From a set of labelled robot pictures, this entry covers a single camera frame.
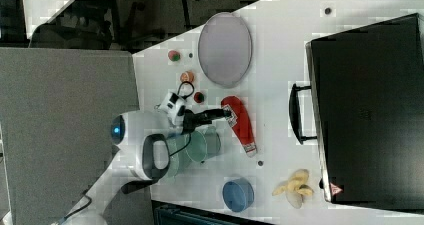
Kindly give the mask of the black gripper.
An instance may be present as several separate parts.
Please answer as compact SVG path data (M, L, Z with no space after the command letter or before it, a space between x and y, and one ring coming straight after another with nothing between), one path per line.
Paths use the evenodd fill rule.
M197 115L194 114L191 110L186 110L183 119L183 134L192 133L198 126L199 121L213 121L221 118L228 118L230 112L224 109L209 109L205 110Z

